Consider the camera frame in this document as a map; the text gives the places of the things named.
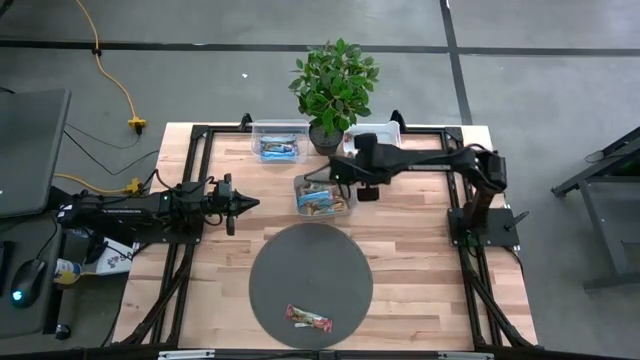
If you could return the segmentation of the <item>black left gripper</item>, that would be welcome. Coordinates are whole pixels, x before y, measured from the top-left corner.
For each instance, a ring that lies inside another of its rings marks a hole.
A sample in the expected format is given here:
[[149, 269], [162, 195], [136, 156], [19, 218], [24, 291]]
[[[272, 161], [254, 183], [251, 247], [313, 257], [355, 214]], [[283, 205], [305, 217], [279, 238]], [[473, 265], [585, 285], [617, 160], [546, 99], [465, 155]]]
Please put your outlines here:
[[222, 179], [212, 181], [214, 190], [206, 195], [201, 204], [204, 222], [211, 226], [225, 222], [226, 233], [235, 234], [235, 216], [258, 206], [259, 199], [241, 194], [232, 189], [232, 176], [227, 173]]

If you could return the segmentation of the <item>white plastic bin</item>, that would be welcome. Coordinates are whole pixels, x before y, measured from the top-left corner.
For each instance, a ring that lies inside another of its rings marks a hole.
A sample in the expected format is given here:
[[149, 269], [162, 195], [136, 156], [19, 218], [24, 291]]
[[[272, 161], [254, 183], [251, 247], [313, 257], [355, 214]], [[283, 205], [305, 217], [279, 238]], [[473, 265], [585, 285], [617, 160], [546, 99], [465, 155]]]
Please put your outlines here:
[[349, 165], [356, 165], [355, 157], [358, 150], [355, 147], [355, 137], [364, 133], [374, 133], [377, 136], [378, 145], [374, 150], [373, 163], [374, 166], [380, 166], [384, 160], [384, 147], [394, 146], [399, 148], [401, 145], [400, 126], [396, 122], [387, 122], [385, 124], [357, 124], [351, 126], [345, 132], [351, 132], [354, 135], [352, 142], [345, 142], [343, 136], [343, 157], [341, 161]]

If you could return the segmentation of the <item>grey plastic bin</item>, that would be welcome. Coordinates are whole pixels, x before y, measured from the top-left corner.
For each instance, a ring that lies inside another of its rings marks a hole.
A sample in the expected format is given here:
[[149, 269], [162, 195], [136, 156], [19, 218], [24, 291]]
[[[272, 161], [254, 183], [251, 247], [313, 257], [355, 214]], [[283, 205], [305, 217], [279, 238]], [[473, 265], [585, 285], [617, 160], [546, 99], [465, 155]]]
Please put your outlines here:
[[293, 188], [294, 188], [294, 205], [295, 205], [295, 210], [296, 213], [300, 216], [302, 216], [303, 218], [306, 219], [320, 219], [320, 218], [328, 218], [328, 217], [336, 217], [336, 216], [346, 216], [349, 215], [351, 213], [351, 211], [356, 207], [356, 205], [358, 204], [358, 200], [356, 199], [356, 194], [355, 194], [355, 189], [353, 187], [350, 187], [351, 189], [351, 199], [348, 202], [350, 209], [344, 213], [338, 213], [338, 214], [326, 214], [326, 215], [320, 215], [320, 216], [308, 216], [305, 215], [303, 212], [303, 207], [299, 208], [297, 206], [297, 198], [300, 197], [301, 195], [299, 194], [299, 186], [302, 185], [304, 182], [320, 182], [320, 183], [330, 183], [332, 185], [335, 185], [337, 183], [331, 182], [327, 179], [322, 179], [322, 178], [315, 178], [315, 177], [305, 177], [304, 175], [299, 175], [296, 176], [294, 178], [294, 184], [293, 184]]

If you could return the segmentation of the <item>potted green plant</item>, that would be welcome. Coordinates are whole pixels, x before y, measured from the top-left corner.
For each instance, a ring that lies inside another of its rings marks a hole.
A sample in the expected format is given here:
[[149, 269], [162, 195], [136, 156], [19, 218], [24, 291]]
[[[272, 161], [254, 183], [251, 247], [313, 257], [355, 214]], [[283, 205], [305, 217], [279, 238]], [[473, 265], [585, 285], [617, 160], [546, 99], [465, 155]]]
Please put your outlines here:
[[380, 65], [359, 45], [339, 38], [311, 49], [293, 72], [297, 77], [288, 89], [309, 118], [309, 139], [318, 154], [333, 155], [347, 130], [372, 114], [370, 94]]

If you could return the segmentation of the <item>clear plastic bin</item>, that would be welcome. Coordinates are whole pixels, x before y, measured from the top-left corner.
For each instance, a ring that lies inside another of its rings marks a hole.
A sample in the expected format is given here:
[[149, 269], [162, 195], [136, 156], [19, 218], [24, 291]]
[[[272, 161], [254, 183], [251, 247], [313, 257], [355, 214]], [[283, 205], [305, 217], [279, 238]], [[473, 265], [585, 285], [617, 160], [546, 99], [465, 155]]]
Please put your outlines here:
[[[295, 153], [275, 153], [261, 150], [259, 138], [261, 136], [297, 137], [297, 151]], [[262, 119], [252, 125], [251, 152], [262, 163], [304, 163], [309, 149], [309, 123], [303, 119]]]

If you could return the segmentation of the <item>round gray plate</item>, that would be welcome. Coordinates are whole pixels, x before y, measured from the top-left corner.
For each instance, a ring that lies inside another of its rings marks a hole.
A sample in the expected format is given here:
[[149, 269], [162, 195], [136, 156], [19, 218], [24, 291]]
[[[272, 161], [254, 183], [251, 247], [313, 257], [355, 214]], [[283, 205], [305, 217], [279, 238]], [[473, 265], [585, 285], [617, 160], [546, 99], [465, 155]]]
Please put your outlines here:
[[[249, 278], [254, 316], [277, 341], [323, 349], [348, 338], [365, 319], [373, 295], [368, 261], [354, 240], [321, 223], [278, 232], [256, 256]], [[324, 331], [301, 327], [286, 316], [289, 306], [332, 322]]]

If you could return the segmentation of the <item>white printed bag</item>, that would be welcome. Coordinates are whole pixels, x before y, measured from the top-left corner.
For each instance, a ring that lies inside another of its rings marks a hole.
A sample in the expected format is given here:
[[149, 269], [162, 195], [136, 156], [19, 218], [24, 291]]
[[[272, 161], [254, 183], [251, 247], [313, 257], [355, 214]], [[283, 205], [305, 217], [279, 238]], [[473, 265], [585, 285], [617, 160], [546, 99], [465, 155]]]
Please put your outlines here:
[[111, 239], [106, 239], [105, 244], [104, 252], [95, 263], [95, 274], [106, 276], [128, 273], [132, 267], [134, 249]]

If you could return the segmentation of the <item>bottle with yellow label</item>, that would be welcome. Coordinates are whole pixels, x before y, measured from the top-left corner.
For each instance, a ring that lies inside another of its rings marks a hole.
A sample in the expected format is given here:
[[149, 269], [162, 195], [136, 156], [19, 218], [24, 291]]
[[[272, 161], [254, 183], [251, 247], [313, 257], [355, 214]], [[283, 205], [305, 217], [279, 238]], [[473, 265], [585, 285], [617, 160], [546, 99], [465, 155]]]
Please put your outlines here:
[[53, 282], [58, 285], [70, 286], [76, 283], [81, 277], [98, 276], [96, 266], [85, 262], [73, 262], [58, 258], [54, 271]]

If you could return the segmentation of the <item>dark grey monitor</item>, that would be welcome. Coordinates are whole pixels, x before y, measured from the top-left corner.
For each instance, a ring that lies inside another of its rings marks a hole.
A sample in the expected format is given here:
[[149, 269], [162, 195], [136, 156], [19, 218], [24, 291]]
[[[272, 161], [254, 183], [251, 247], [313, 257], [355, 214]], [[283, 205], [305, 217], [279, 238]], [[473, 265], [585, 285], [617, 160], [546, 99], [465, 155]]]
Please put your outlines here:
[[0, 218], [46, 208], [71, 92], [0, 92]]

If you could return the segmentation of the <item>dark grey desk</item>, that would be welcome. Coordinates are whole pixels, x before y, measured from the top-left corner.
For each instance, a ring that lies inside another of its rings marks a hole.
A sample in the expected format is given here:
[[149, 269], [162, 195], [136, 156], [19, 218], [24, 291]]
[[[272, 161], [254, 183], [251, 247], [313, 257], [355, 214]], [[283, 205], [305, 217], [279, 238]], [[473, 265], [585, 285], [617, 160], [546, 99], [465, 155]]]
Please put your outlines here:
[[[15, 243], [0, 297], [0, 339], [54, 333], [62, 300], [62, 291], [53, 282], [57, 259], [64, 250], [65, 238], [61, 228], [54, 224], [51, 213], [15, 218], [13, 224], [0, 222], [0, 241]], [[46, 262], [39, 297], [27, 308], [16, 308], [11, 304], [11, 282], [18, 267], [34, 258]]]

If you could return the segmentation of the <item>black keyboard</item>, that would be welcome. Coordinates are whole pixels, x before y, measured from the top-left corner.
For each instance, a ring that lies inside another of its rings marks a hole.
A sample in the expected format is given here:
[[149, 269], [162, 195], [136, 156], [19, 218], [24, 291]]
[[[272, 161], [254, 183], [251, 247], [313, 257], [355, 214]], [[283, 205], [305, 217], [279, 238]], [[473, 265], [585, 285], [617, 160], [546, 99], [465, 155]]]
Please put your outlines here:
[[13, 241], [0, 241], [0, 297], [3, 295], [14, 247]]

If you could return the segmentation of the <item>black desk frame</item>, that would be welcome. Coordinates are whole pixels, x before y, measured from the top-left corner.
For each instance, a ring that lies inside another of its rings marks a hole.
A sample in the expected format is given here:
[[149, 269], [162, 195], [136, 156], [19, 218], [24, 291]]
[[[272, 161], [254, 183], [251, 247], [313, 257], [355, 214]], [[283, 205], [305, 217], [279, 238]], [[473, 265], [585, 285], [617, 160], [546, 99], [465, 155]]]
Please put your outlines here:
[[585, 290], [640, 285], [640, 265], [627, 254], [640, 247], [640, 126], [585, 157], [589, 166], [553, 187], [557, 198], [580, 192], [612, 274], [585, 282]]

